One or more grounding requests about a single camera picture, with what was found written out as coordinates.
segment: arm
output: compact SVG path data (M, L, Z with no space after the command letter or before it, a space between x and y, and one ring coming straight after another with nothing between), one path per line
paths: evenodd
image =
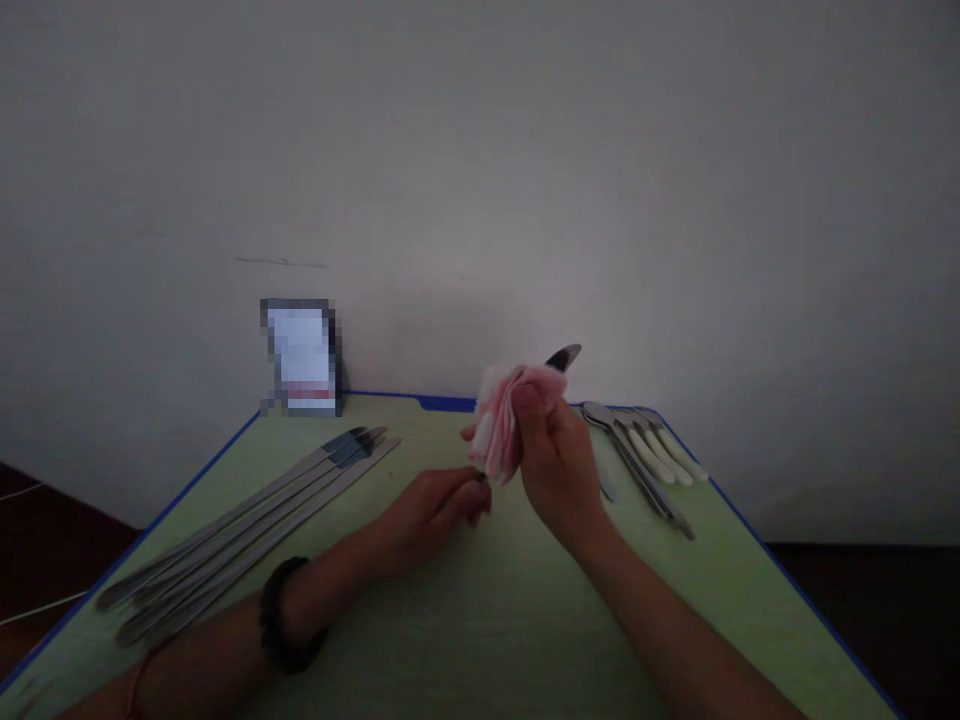
M513 394L530 503L616 616L676 717L803 718L623 541L603 509L583 421L547 416L530 387Z
M461 520L489 511L490 487L471 468L427 471L379 518L300 568L283 587L280 626L306 645L373 583L432 555ZM134 702L139 720L230 717L274 677L260 649L259 593L176 638L146 666ZM121 718L136 668L115 678L63 718Z

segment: green tablecloth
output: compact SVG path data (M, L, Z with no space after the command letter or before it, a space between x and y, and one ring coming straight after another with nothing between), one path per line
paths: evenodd
M218 603L260 587L372 520L421 469L464 464L467 416L412 398L348 396L344 417L258 418L113 574L118 579L356 425L401 445L297 530ZM609 442L594 446L619 492L606 504L631 546L810 718L894 717L883 698L709 483L668 492L696 542L657 518ZM612 616L538 520L519 479L493 514L438 557L384 583L331 630L318 661L250 705L250 717L660 716L666 709ZM130 608L87 602L0 696L0 717L49 717L136 662L112 640Z

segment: dark floor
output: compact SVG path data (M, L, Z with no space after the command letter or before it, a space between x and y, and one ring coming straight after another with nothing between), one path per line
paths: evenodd
M0 465L0 498L36 484ZM137 535L49 487L0 500L0 621L89 589ZM0 678L72 605L0 627Z
M0 465L0 498L34 484ZM0 500L0 621L90 588L137 535L50 488ZM770 547L907 717L960 717L960 548ZM0 678L71 605L0 627Z

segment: blue table edge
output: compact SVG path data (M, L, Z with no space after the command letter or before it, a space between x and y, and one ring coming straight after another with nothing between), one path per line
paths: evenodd
M346 391L345 394L374 395L374 396L380 396L380 397L413 398L414 400L417 400L420 403L421 408L430 412L473 412L474 405L476 404L476 400L473 398L443 397L440 395L410 395L406 393L361 392L357 390ZM668 430L670 430L670 432L677 439L677 441L680 443L683 449L686 450L688 453L690 453L690 456L694 460L697 459L697 456L694 455L693 452L691 452L690 448L686 446L686 444L683 442L680 436L673 431L673 428L670 427L670 423L667 422L666 418L664 418L663 415L661 415L659 412L657 412L653 408L645 408L645 409L650 410L653 413L656 413L656 415L661 420L663 420L664 426ZM257 412L254 413L253 417L251 417L249 420L247 420L247 422L244 423L243 427L241 427L236 432L236 434L227 441L227 444L224 445L222 448L220 448L220 451L216 455L210 458L210 461L203 466L203 468L200 470L199 473L197 473L197 475L193 478L193 480L187 483L187 485L183 488L183 490L181 490L180 493L173 500L170 501L170 504L167 505L167 507L165 507L163 511L161 511L161 513L157 515L156 518L154 518L153 522L150 523L150 525L142 533L140 533L140 536L133 542L133 544L130 545L129 548L127 548L126 552L124 552L123 555L117 558L117 560L113 563L113 565L111 565L107 569L107 571L96 582L96 584L92 588L90 588L89 591L87 591L86 595L80 598L76 602L76 604L74 604L73 607L71 607L70 610L62 618L60 618L57 624L53 626L53 629L50 630L50 632L48 632L44 636L43 640L41 640L36 645L36 647L33 648L33 650L27 653L26 657L24 657L19 663L17 663L16 667L13 668L13 670L7 676L7 678L3 681L3 683L0 684L0 695L3 695L10 688L10 686L13 685L14 682L16 682L17 678L20 677L20 675L22 675L23 672L30 666L30 663L32 663L37 657L39 657L40 653L42 653L44 649L46 649L47 645L49 645L53 641L53 639L60 633L60 631L63 630L64 627L66 627L67 623L69 623L73 619L73 617L78 612L80 612L80 609L84 605L86 605L86 603L89 600L96 597L97 593L100 591L100 588L102 588L107 583L107 581L110 579L110 576L113 575L114 572L116 572L117 568L119 568L126 561L126 559L130 557L133 551L140 546L140 543L146 540L147 536L149 536L150 533L153 532L154 528L156 528L157 525L163 522L163 519L170 514L170 511L173 510L173 508L177 506L177 504L186 496L186 494L190 492L193 486L196 485L200 481L200 479L207 474L210 468L212 468L216 464L216 462L221 457L223 457L223 454L226 453L227 450L229 450L230 447L238 439L240 439L240 436L243 435L243 433L245 433L251 425L253 425L254 421L258 417L260 417L262 412L263 412L262 410L257 410ZM770 558L770 560L777 567L777 569L790 582L790 584L793 586L793 589L797 592L797 594L801 598L803 598L803 601L813 611L813 614L817 616L817 619L830 632L830 635L833 636L833 639L836 640L837 644L843 649L845 653L847 653L847 656L850 658L853 664L857 667L857 669L863 674L863 676L870 682L870 684L873 686L873 689L876 690L877 693L880 695L880 697L883 698L884 702L887 703L887 706L890 708L890 710L898 718L905 720L906 716L900 711L900 709L896 706L896 704L894 704L893 700L887 694L886 690L884 690L880 686L880 683L877 682L876 678L873 677L873 675L867 669L867 667L860 661L860 658L858 658L854 654L850 646L847 645L847 643L844 641L842 637L840 637L839 633L837 633L837 631L833 628L833 626L830 624L827 618L824 617L823 613L821 613L820 610L817 608L817 606L813 604L813 601L810 600L809 597L807 597L807 594L803 591L803 588L801 588L797 584L797 581L794 580L793 577L790 575L790 573L787 572L786 568L783 567L783 565L777 559L777 556L774 555L770 551L770 548L767 547L767 544L760 539L760 536L757 535L757 532L753 529L753 527L751 527L750 523L747 522L747 519L740 514L740 511L737 510L737 507L733 504L733 502L731 502L730 498L727 497L726 493L723 492L723 490L720 488L717 482L713 479L713 477L710 478L710 484L713 485L714 489L720 494L720 497L722 497L724 502L727 503L727 507L729 507L733 511L733 514L736 515L738 518L740 518L740 522L743 523L744 527L753 536L753 539L757 541L757 543L760 545L761 548L763 548L763 551L767 554L767 557Z

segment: hand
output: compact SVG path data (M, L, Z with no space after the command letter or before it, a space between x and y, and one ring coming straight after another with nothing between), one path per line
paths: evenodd
M461 520L472 526L490 512L490 485L471 467L426 470L364 528L375 573L412 570L437 552Z
M562 398L547 415L530 385L514 388L512 400L523 437L523 487L537 515L569 549L597 522L609 522L587 425Z

